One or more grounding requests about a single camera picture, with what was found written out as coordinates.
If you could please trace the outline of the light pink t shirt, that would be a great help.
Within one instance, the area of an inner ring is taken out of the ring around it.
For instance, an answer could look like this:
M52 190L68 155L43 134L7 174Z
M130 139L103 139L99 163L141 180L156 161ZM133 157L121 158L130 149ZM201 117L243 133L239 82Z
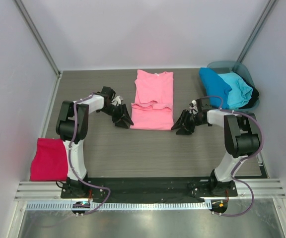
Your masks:
M131 103L131 129L170 130L173 122L173 72L137 71L136 94Z

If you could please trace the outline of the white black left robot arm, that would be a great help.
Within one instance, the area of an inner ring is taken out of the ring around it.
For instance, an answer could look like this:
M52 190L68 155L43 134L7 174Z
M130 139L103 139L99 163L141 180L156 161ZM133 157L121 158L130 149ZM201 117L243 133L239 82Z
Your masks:
M83 144L88 133L88 118L91 113L103 112L111 117L116 127L128 129L134 125L123 98L107 86L77 101L63 101L56 124L66 150L68 175L63 190L84 190L92 187L87 182Z

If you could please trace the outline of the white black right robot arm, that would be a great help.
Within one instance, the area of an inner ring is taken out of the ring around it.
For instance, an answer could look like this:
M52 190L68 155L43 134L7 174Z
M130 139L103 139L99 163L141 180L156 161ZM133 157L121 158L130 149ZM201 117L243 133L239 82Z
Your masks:
M212 170L208 182L191 182L191 195L196 198L236 196L235 174L243 163L260 153L264 136L253 114L215 108L209 97L193 100L172 126L177 135L191 135L200 125L223 128L226 153Z

